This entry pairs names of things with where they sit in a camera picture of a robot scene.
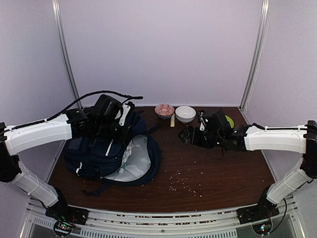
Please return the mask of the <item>navy blue student backpack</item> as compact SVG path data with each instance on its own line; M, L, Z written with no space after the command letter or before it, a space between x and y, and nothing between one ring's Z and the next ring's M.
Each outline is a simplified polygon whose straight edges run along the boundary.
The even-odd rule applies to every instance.
M85 195L98 196L112 185L145 185L158 173L162 150L152 134L160 125L147 129L139 112L133 112L126 122L131 135L125 142L86 137L66 142L62 153L66 168L78 177L102 184L93 191L82 190ZM119 174L124 163L125 171Z

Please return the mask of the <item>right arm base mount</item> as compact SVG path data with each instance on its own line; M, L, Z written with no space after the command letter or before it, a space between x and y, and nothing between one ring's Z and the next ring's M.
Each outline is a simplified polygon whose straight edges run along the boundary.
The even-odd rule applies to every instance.
M276 206L261 207L254 205L239 208L236 212L240 225L251 224L253 231L260 236L268 235L272 232L272 217L279 215L279 210Z

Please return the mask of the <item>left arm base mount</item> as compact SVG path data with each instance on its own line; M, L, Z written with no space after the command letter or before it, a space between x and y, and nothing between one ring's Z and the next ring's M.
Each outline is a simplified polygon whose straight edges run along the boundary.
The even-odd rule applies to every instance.
M45 215L55 219L53 231L58 237L65 237L70 235L77 225L85 225L88 219L89 211L87 209L69 207L68 213L59 214L51 207L44 207Z

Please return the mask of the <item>white green glue stick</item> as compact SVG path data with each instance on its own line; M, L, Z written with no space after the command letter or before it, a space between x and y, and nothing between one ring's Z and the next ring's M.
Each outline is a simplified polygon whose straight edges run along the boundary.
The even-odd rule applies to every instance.
M118 173L119 173L119 174L124 173L126 166L127 166L127 163L122 164L121 167L120 167L119 170L118 170Z

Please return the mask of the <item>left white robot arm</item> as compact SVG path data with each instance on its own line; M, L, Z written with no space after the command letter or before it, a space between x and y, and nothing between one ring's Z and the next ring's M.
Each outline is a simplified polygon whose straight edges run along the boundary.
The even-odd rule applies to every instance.
M123 142L131 127L126 118L132 113L130 96L101 90L87 93L70 103L55 115L25 124L6 126L0 124L0 180L17 185L40 200L60 220L71 216L71 209L53 186L26 169L19 160L19 152L56 141L80 137L109 139Z

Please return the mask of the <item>yellow highlighter marker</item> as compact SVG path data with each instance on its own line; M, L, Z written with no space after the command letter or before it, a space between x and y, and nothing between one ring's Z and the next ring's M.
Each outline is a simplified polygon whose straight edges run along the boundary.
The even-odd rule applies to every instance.
M170 127L175 127L175 114L170 117Z

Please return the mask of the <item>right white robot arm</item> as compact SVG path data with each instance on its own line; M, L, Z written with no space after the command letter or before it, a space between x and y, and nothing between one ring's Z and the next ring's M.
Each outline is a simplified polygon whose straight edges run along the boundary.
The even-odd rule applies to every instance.
M231 127L222 110L199 112L198 127L186 126L178 134L184 144L223 151L276 150L302 154L302 158L282 180L263 191L254 215L264 219L287 195L317 178L317 123L291 127L268 127L253 123Z

